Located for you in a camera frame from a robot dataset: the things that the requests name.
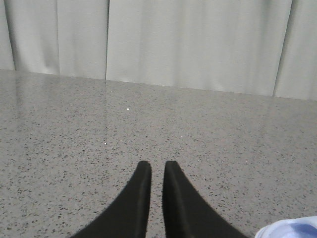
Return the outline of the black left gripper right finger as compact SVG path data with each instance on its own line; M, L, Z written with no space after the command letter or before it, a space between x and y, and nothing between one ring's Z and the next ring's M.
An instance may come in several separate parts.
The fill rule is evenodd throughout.
M244 238L195 190L176 161L164 169L162 209L167 238Z

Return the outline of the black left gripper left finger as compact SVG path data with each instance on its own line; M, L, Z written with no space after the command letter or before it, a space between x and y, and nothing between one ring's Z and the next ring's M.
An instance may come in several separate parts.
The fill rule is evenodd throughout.
M74 238L144 238L147 232L152 169L140 161L117 198Z

